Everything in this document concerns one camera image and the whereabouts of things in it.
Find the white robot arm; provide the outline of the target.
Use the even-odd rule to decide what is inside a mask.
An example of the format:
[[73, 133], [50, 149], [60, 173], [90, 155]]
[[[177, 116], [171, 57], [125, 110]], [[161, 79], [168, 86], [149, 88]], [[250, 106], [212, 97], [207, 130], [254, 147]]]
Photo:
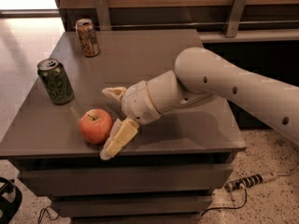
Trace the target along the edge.
[[251, 73], [203, 48], [183, 50], [172, 71], [103, 94], [121, 104], [125, 120], [116, 120], [100, 152], [104, 161], [115, 157], [137, 134], [162, 114], [220, 96], [247, 111], [295, 144], [299, 144], [299, 88]]

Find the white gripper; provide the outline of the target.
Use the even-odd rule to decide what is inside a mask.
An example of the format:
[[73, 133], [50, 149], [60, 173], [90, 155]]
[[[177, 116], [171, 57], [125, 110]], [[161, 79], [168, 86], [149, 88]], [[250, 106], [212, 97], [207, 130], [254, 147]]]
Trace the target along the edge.
[[146, 81], [140, 81], [126, 89], [110, 87], [102, 89], [102, 93], [119, 103], [121, 111], [128, 117], [116, 119], [100, 152], [100, 158], [107, 161], [114, 158], [137, 134], [139, 125], [147, 125], [160, 118], [150, 99]]

